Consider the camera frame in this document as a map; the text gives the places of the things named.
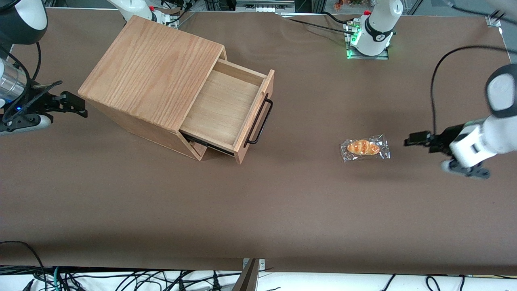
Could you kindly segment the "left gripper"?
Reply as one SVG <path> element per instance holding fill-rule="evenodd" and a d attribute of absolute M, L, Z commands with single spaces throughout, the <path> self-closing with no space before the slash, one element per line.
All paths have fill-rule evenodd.
<path fill-rule="evenodd" d="M 420 131 L 409 134 L 404 146 L 447 155 L 445 168 L 480 168 L 484 160 L 502 153 L 502 125 L 489 117 L 447 127 L 438 135 Z"/>

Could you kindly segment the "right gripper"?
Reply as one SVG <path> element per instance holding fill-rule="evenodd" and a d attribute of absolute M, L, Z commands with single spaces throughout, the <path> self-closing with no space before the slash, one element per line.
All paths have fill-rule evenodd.
<path fill-rule="evenodd" d="M 51 112 L 70 112 L 88 117 L 86 102 L 71 92 L 52 94 L 49 90 L 28 90 L 2 108 L 3 122 L 40 122 L 53 117 Z"/>

